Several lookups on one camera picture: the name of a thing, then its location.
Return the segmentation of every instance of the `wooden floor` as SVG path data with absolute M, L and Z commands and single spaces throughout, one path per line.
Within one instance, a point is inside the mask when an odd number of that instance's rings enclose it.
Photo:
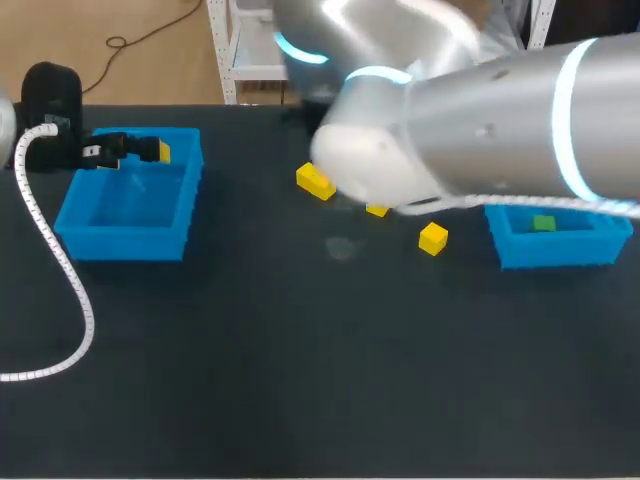
M 84 87 L 99 78 L 113 50 L 191 10 L 197 0 L 0 0 L 0 86 L 20 97 L 24 74 L 48 60 L 75 69 Z M 123 51 L 85 103 L 224 103 L 206 2 L 191 17 Z M 247 103 L 279 103 L 278 85 L 249 85 Z

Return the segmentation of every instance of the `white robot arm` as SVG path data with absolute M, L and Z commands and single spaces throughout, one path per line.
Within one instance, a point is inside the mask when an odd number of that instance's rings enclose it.
M 274 13 L 303 99 L 337 92 L 311 157 L 349 197 L 406 214 L 506 203 L 640 218 L 640 36 L 477 65 L 479 32 L 439 0 L 275 0 Z

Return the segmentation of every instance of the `black mat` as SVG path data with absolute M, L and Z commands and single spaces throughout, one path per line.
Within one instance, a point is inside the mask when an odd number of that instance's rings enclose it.
M 82 265 L 96 340 L 0 385 L 0 477 L 640 475 L 640 243 L 502 273 L 481 210 L 380 220 L 300 191 L 279 108 L 87 109 L 202 131 L 180 265 Z M 53 221 L 69 175 L 32 184 Z M 0 366 L 78 345 L 71 289 L 0 175 Z

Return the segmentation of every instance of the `blue plastic bin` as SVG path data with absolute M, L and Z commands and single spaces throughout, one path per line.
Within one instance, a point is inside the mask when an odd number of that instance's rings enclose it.
M 79 170 L 55 223 L 74 260 L 180 261 L 187 242 L 203 158 L 200 131 L 190 128 L 106 128 L 158 136 L 171 163 L 137 155 L 119 170 Z
M 626 218 L 557 208 L 489 205 L 485 214 L 502 268 L 615 263 L 633 234 Z M 556 232 L 534 232 L 533 217 L 551 215 Z

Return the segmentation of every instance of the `glowing blue light ring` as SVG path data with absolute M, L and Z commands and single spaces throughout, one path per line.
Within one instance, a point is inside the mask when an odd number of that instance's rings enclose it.
M 406 85 L 411 80 L 413 80 L 413 77 L 410 74 L 408 74 L 407 72 L 403 72 L 402 70 L 398 70 L 397 68 L 370 66 L 359 68 L 355 72 L 352 72 L 347 77 L 345 82 L 355 77 L 366 76 L 386 78 L 387 80 L 391 80 L 393 83 L 397 83 L 398 85 Z
M 277 32 L 274 35 L 274 38 L 276 40 L 276 44 L 278 45 L 278 47 L 280 47 L 280 50 L 289 55 L 291 58 L 295 58 L 296 60 L 299 60 L 303 63 L 310 63 L 312 65 L 322 65 L 323 63 L 327 63 L 329 61 L 329 58 L 325 57 L 324 55 L 305 52 L 304 50 L 300 50 L 299 48 L 294 47 L 286 38 L 284 38 L 284 35 L 282 35 L 282 33 L 280 32 Z
M 571 138 L 571 100 L 580 62 L 596 40 L 593 38 L 582 42 L 565 60 L 556 81 L 551 109 L 553 149 L 560 173 L 571 191 L 586 202 L 600 201 L 603 198 L 589 188 L 578 168 Z

